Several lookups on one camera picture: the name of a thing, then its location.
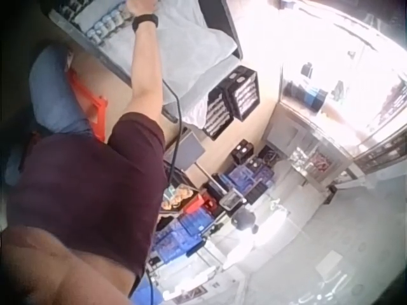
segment blue plastic crate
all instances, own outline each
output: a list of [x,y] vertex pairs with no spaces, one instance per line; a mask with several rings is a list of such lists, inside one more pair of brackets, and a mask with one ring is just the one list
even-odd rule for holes
[[184,214],[178,219],[191,236],[199,235],[214,222],[214,218],[204,208],[199,208],[191,214]]
[[191,236],[177,220],[171,225],[171,232],[155,245],[158,256],[165,264],[184,255],[202,241],[200,236]]

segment black plastic crate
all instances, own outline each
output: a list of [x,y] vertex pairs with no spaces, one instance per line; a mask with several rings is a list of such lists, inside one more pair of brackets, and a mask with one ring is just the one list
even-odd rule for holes
[[224,78],[219,87],[225,92],[234,117],[240,121],[260,104],[258,74],[243,65]]
[[212,140],[216,140],[233,120],[225,93],[219,88],[213,89],[208,96],[208,110],[203,132]]

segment maroon t-shirt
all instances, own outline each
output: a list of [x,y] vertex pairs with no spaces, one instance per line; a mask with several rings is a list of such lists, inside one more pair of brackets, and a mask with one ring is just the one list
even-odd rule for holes
[[9,225],[38,227],[65,246],[142,276],[167,186],[158,124],[128,113],[106,144],[55,134],[36,144],[8,200]]

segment hand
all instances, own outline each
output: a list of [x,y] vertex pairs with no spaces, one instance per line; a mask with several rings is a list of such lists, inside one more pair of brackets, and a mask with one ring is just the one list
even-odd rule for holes
[[152,14],[157,0],[127,0],[127,8],[134,16]]

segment black wristwatch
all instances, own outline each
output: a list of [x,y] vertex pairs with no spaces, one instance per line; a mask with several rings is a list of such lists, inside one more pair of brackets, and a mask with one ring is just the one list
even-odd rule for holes
[[138,17],[134,17],[132,24],[133,31],[135,32],[139,28],[139,24],[145,21],[154,22],[155,27],[158,27],[158,17],[154,14],[145,14],[140,15]]

